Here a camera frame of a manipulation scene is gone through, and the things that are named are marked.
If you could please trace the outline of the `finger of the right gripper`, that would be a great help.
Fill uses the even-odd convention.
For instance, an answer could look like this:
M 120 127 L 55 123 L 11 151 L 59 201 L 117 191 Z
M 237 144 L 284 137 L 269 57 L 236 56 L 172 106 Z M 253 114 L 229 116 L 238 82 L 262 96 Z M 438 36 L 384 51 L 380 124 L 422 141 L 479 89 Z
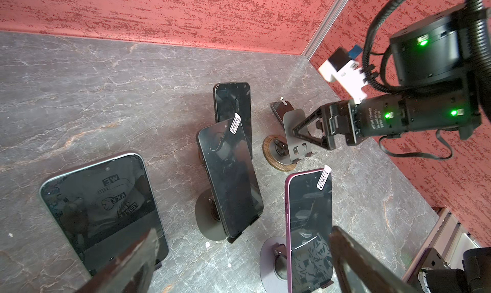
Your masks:
M 325 107 L 326 106 L 320 106 L 312 114 L 306 117 L 302 122 L 296 125 L 292 129 L 294 137 L 326 149 L 326 123 L 324 119 Z M 316 129 L 320 130 L 322 136 L 314 137 L 310 135 L 308 131 L 308 127 L 310 125 L 314 125 Z

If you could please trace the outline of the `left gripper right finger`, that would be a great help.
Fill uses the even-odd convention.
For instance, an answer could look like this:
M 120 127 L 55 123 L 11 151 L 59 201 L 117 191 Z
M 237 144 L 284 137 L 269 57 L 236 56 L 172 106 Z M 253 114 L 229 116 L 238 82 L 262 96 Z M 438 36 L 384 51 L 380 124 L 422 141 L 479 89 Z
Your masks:
M 332 228 L 329 240 L 341 292 L 416 292 L 341 227 Z

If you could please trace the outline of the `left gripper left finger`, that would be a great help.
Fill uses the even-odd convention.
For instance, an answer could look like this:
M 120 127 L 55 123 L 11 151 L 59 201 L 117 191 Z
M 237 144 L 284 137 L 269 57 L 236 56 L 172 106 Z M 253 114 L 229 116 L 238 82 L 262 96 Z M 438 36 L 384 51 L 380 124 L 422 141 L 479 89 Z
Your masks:
M 78 292 L 147 292 L 159 249 L 155 229 L 143 234 Z

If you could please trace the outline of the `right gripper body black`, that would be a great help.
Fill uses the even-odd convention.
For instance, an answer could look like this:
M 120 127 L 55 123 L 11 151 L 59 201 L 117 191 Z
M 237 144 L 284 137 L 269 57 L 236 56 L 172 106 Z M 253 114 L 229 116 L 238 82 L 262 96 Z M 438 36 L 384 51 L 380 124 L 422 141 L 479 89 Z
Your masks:
M 359 104 L 338 101 L 322 107 L 322 147 L 335 147 L 337 134 L 343 134 L 348 145 L 358 145 L 369 137 L 438 129 L 457 131 L 466 140 L 481 123 L 477 102 L 463 90 L 385 94 Z

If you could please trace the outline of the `light green phone with sticker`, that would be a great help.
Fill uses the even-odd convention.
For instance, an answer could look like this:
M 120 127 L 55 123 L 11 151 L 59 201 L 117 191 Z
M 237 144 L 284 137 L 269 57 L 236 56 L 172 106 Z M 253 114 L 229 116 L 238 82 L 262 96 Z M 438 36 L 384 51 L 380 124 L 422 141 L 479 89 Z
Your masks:
M 273 114 L 277 117 L 281 125 L 283 125 L 284 115 L 287 112 L 294 110 L 292 104 L 284 99 L 281 99 L 280 101 L 277 102 L 273 102 L 270 104 L 270 106 Z

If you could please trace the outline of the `wooden base grey phone stand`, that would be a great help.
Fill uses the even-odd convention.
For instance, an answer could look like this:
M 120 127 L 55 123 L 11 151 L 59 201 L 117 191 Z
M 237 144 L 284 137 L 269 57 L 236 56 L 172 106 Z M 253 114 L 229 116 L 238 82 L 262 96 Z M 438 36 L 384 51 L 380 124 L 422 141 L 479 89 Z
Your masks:
M 293 129 L 305 118 L 300 109 L 286 112 L 283 116 L 285 136 L 272 134 L 264 139 L 263 155 L 273 168 L 290 172 L 299 162 L 315 155 L 309 142 L 294 136 Z

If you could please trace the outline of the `purple phone with sticker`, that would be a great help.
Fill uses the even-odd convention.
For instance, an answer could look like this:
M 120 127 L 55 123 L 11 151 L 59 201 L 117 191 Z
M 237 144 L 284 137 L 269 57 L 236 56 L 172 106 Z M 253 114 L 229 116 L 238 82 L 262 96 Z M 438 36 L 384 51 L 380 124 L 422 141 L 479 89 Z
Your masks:
M 332 169 L 291 174 L 285 181 L 289 292 L 314 292 L 332 283 Z

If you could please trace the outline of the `purple phone stand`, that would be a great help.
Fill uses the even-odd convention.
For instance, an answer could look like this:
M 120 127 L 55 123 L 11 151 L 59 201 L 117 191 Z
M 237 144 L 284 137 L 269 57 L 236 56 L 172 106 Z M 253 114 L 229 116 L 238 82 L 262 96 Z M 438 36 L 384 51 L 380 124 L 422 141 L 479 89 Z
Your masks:
M 288 292 L 286 239 L 273 237 L 260 252 L 260 277 L 266 292 Z

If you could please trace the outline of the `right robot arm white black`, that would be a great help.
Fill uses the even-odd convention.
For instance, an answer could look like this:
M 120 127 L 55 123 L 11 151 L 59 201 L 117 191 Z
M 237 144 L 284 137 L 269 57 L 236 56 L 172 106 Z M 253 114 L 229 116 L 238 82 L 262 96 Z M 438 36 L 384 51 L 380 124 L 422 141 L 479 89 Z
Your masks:
M 379 28 L 406 0 L 390 0 L 368 28 L 361 61 L 338 48 L 325 62 L 345 88 L 369 85 L 380 96 L 352 96 L 320 106 L 296 126 L 295 137 L 333 150 L 342 134 L 349 146 L 367 138 L 405 133 L 456 131 L 468 139 L 490 115 L 490 10 L 483 0 L 429 16 L 393 35 L 380 68 L 370 59 Z

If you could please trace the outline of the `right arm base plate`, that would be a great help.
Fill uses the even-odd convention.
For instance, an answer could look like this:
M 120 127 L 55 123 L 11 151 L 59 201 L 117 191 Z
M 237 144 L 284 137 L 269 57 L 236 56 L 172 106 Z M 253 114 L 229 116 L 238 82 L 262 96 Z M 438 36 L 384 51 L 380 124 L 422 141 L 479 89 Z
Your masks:
M 490 248 L 482 247 L 448 208 L 402 280 L 417 292 L 490 292 Z

